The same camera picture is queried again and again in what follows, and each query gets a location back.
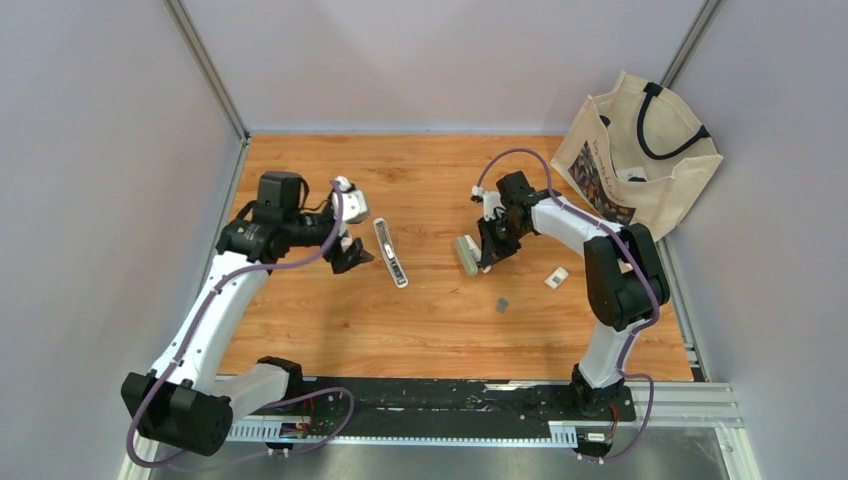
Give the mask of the grey green stapler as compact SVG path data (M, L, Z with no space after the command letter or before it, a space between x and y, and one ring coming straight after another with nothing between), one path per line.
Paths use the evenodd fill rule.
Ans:
M461 235L453 240L453 248L459 262L468 276L480 273L482 251L470 235Z

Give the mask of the white staple tray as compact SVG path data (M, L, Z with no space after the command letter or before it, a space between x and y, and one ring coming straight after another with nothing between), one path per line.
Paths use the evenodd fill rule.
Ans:
M545 285L551 290L556 290L569 277L569 272L563 267L557 267L545 280Z

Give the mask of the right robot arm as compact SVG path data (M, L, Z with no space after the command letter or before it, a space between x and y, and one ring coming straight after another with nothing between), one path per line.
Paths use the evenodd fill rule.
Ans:
M642 224L622 226L591 215L556 191L537 191L521 171L496 186L494 191L473 186L471 198L483 206L480 239L461 236L455 250L469 275L514 255L527 234L554 238L583 258L596 324L573 368L570 403L579 416L596 418L623 389L623 366L639 331L656 320L670 297L652 235Z

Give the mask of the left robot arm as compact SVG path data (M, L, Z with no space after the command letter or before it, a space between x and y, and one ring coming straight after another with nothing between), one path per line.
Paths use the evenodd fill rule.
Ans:
M310 404L302 367L290 360L265 356L244 374L217 378L247 307L274 272L323 259L342 274L373 259L348 231L370 214L365 193L344 176L332 180L316 208L305 204L309 192L297 173L260 177L255 199L221 230L205 283L171 343L146 373L126 376L121 397L131 423L125 447L134 463L162 464L140 457L136 437L180 455L209 457L242 418L270 408L290 415Z

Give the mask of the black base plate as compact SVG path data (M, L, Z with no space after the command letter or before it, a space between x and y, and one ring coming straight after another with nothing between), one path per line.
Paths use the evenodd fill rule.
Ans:
M580 421L566 382L434 378L314 377L296 394L314 400L271 409L331 433L343 419L344 437L435 439L541 439L552 421Z

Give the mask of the beige canvas tote bag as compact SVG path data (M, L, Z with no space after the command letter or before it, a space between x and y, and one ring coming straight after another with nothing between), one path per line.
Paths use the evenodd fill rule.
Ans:
M659 241L722 160L682 98L622 72L611 92L585 99L550 165L600 217L643 224Z

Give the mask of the white stapler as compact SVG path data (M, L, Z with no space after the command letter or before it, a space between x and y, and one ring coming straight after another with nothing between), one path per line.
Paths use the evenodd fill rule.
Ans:
M382 218L376 218L373 221L373 226L377 240L380 246L383 260L392 277L392 280L397 288L405 288L408 286L408 277L397 257L387 221Z

